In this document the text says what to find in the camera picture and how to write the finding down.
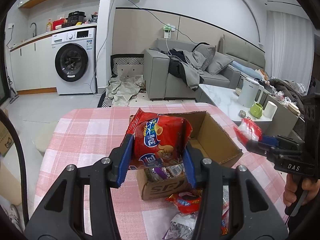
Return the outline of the person's right hand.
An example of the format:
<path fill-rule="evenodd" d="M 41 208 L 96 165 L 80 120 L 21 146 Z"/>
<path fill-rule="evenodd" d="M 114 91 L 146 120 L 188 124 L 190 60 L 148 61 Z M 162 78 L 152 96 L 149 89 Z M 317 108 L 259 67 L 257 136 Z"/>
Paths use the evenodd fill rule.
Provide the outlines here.
<path fill-rule="evenodd" d="M 293 175 L 287 174 L 285 191 L 283 193 L 283 202 L 287 207 L 291 206 L 297 200 L 297 196 L 295 195 L 297 189 L 298 185 L 293 181 Z M 308 195 L 302 203 L 302 205 L 305 205 L 313 200 L 319 192 L 319 180 L 315 181 L 305 178 L 302 183 L 302 189 L 308 191 Z"/>

